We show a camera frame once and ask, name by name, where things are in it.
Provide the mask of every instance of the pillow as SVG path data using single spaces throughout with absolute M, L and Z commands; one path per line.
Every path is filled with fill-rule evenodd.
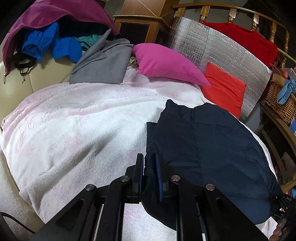
M 178 52 L 159 44 L 138 44 L 133 48 L 138 73 L 147 77 L 166 77 L 210 86 L 202 72 Z
M 205 98 L 239 119 L 247 84 L 211 63 L 207 64 L 205 77 L 211 84 L 210 88 L 201 87 Z

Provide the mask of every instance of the zipper pull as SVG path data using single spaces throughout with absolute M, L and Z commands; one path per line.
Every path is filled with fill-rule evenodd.
M 4 84 L 6 83 L 6 72 L 4 72 L 4 74 L 3 74 L 3 83 Z

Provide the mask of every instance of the orange-red cloth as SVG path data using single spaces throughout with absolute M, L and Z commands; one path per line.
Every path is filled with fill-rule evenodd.
M 200 87 L 204 97 L 239 119 L 247 84 L 211 63 L 207 64 L 205 77 L 211 87 Z
M 277 46 L 263 38 L 258 32 L 245 29 L 234 23 L 203 23 L 204 25 L 213 28 L 255 55 L 267 67 L 270 67 L 277 55 Z

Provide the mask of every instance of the reflective insulation mat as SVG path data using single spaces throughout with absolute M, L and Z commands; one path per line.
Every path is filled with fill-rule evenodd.
M 211 62 L 247 84 L 240 121 L 263 93 L 272 71 L 226 35 L 196 21 L 176 17 L 167 46 L 193 62 L 203 73 Z

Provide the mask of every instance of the metal screw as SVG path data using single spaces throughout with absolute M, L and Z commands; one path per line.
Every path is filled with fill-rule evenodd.
M 87 185 L 85 186 L 85 189 L 86 189 L 87 191 L 91 191 L 91 190 L 93 190 L 93 189 L 94 189 L 94 184 L 87 184 Z
M 178 175 L 172 175 L 170 178 L 171 178 L 174 182 L 177 182 L 177 181 L 180 180 L 180 177 L 179 177 Z
M 215 186 L 213 184 L 207 184 L 205 185 L 205 188 L 209 191 L 213 191 L 215 189 Z
M 122 181 L 122 182 L 127 182 L 127 181 L 129 181 L 129 176 L 122 176 L 121 178 L 120 178 L 120 180 Z

